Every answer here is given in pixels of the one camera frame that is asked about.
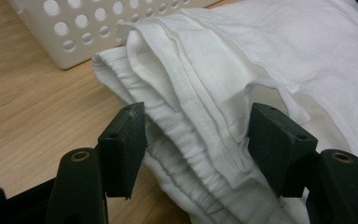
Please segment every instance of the folded cloth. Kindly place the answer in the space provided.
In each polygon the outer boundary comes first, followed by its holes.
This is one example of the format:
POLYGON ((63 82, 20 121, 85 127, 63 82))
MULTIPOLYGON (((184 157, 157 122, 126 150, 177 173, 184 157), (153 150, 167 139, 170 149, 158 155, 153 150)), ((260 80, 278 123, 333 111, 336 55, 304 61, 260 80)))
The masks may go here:
POLYGON ((307 223, 247 151, 253 102, 358 156, 358 6, 247 0, 124 23, 126 47, 93 58, 126 104, 145 102, 145 164, 193 223, 307 223))

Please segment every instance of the wooden surface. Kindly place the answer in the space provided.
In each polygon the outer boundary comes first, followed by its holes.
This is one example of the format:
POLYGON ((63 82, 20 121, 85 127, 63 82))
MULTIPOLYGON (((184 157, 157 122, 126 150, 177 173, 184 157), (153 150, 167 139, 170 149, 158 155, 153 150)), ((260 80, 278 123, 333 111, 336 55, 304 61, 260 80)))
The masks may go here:
MULTIPOLYGON (((0 0, 0 187, 7 197, 55 176, 66 152, 94 147, 119 109, 90 61, 58 69, 0 0)), ((108 208, 111 223, 190 223, 144 166, 132 199, 109 199, 108 208)))

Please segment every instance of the white towel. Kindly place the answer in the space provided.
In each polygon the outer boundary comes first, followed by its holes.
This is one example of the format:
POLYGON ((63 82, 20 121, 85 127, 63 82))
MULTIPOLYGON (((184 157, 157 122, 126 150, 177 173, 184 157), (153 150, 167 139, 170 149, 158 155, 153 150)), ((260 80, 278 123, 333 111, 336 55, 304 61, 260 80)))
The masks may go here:
POLYGON ((247 0, 125 23, 126 47, 94 56, 97 78, 145 102, 148 165, 193 223, 307 223, 276 199, 247 151, 252 102, 280 108, 358 156, 358 6, 247 0))

